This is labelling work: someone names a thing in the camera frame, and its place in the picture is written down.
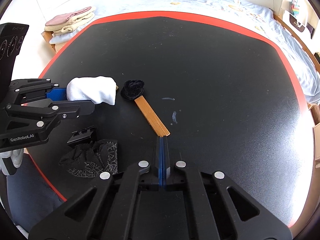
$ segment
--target camera lens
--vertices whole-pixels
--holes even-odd
[[[7,48],[7,40],[4,40],[0,47],[0,59],[2,59],[6,48]]]
[[[7,51],[7,56],[9,57],[13,50],[14,50],[14,47],[16,46],[16,43],[17,43],[17,36],[13,37],[12,40],[10,41],[9,43],[9,46],[8,46],[8,51]]]
[[[20,47],[21,47],[21,45],[22,45],[22,42],[23,42],[23,36],[20,37],[20,39],[18,40],[17,50],[20,49]]]

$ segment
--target white towel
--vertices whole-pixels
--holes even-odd
[[[53,36],[74,32],[78,27],[80,27],[82,25],[85,25],[86,23],[90,22],[94,17],[94,13],[90,13],[87,16],[89,16],[89,17],[88,18],[84,18],[81,21],[76,22],[76,23],[74,23],[72,25],[64,26],[61,30],[54,31],[53,32]]]
[[[91,100],[95,104],[105,102],[114,106],[116,102],[116,83],[110,77],[74,78],[67,85],[69,101]]]
[[[87,19],[88,18],[88,14],[92,13],[95,9],[96,9],[95,6],[92,6],[90,10],[71,17],[65,23],[62,23],[62,24],[59,24],[59,25],[45,26],[44,30],[47,31],[47,32],[54,32],[54,31],[57,31],[57,30],[61,30],[64,26],[72,25],[72,24],[75,24],[75,23],[77,23],[77,22],[79,22],[79,21],[81,21],[83,19]]]

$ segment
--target light blue bedsheet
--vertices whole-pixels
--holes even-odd
[[[137,11],[178,11],[210,16],[245,27],[280,47],[296,73],[307,102],[320,103],[320,79],[311,59],[300,44],[273,19],[272,11],[266,7],[244,0],[93,0],[86,6],[89,5],[97,8],[93,20]],[[86,25],[73,33],[53,37],[50,43],[68,41]]]

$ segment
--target wooden handle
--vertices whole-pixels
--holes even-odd
[[[155,111],[153,111],[143,96],[135,99],[135,102],[158,136],[163,137],[170,134],[168,129],[164,126],[159,117],[156,115]]]
[[[52,33],[53,32],[44,31],[43,33],[41,33],[41,35],[44,38],[44,40],[51,46],[51,48],[53,49],[54,53],[56,53],[55,45],[49,43],[49,41],[52,39]]]

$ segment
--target folded towel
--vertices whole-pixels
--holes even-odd
[[[71,12],[71,13],[65,13],[65,14],[59,14],[55,17],[53,17],[50,21],[47,21],[45,23],[46,26],[52,26],[52,25],[60,25],[63,24],[65,22],[67,22],[71,17],[73,16],[77,16],[80,13],[84,13],[87,12],[91,9],[91,6],[83,8],[81,10],[75,11],[75,12]]]
[[[67,85],[67,99],[91,100],[95,104],[101,102],[114,106],[116,102],[116,83],[110,77],[74,78]]]
[[[85,18],[82,18],[81,21],[76,22],[72,25],[64,26],[61,30],[54,31],[53,36],[62,35],[62,34],[66,34],[66,33],[72,33],[76,30],[76,28],[90,22],[93,19],[93,17],[94,17],[94,13],[90,13],[90,14],[86,15]]]
[[[50,26],[45,26],[44,30],[47,32],[53,32],[53,31],[57,31],[57,30],[61,30],[64,26],[68,26],[68,25],[72,25],[74,23],[77,23],[79,21],[81,21],[82,19],[84,19],[84,17],[90,13],[92,13],[95,10],[95,6],[92,6],[89,10],[77,14],[75,16],[72,16],[69,18],[69,20],[67,20],[65,23],[62,24],[58,24],[58,25],[50,25]]]

